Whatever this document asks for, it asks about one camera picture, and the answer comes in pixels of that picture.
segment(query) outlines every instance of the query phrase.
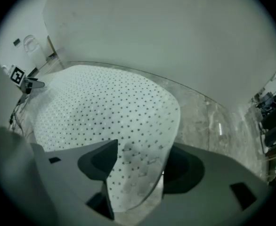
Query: dotted fabric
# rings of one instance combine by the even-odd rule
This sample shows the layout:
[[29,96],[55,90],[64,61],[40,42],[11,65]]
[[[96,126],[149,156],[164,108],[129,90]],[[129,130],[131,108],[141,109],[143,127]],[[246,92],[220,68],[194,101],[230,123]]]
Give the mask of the dotted fabric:
[[180,121],[176,99],[130,72],[77,65],[40,79],[28,104],[34,134],[45,151],[118,139],[107,179],[115,212],[138,206],[156,186]]

